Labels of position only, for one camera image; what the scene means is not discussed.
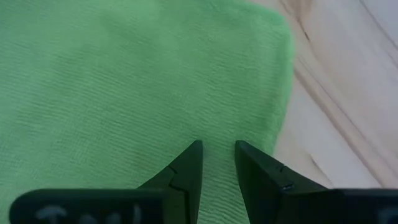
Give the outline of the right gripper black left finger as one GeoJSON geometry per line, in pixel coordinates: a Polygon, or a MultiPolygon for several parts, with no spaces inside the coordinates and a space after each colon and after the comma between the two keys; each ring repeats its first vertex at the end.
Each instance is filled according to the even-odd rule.
{"type": "Polygon", "coordinates": [[[193,141],[136,189],[39,189],[13,201],[10,224],[197,224],[203,143],[193,141]]]}

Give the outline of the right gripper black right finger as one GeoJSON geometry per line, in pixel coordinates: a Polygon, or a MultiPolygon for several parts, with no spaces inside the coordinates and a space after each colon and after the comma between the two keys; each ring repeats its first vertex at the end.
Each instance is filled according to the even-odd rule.
{"type": "Polygon", "coordinates": [[[398,224],[397,189],[328,189],[246,141],[235,164],[250,224],[398,224]]]}

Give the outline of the green microfiber towel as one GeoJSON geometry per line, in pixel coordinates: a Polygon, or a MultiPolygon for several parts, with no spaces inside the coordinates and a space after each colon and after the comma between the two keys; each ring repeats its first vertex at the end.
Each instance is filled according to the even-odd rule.
{"type": "Polygon", "coordinates": [[[137,187],[197,139],[199,224],[249,224],[234,143],[274,150],[293,61],[245,0],[0,0],[0,224],[29,190],[137,187]]]}

